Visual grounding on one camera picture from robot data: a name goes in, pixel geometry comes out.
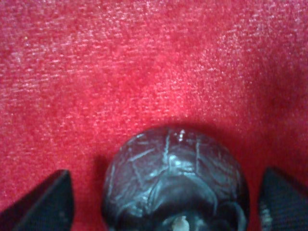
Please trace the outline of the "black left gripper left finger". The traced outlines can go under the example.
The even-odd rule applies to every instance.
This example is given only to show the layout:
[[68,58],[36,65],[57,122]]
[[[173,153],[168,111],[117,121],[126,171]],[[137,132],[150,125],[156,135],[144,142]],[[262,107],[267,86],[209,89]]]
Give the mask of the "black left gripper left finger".
[[74,219],[74,196],[69,170],[50,174],[0,213],[2,231],[69,231]]

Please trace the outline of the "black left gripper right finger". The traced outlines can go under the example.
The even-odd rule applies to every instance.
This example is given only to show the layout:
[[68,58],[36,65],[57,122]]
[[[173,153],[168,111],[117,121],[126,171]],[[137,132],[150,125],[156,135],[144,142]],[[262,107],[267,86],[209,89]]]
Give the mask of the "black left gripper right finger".
[[258,197],[262,231],[306,231],[308,187],[276,168],[265,170]]

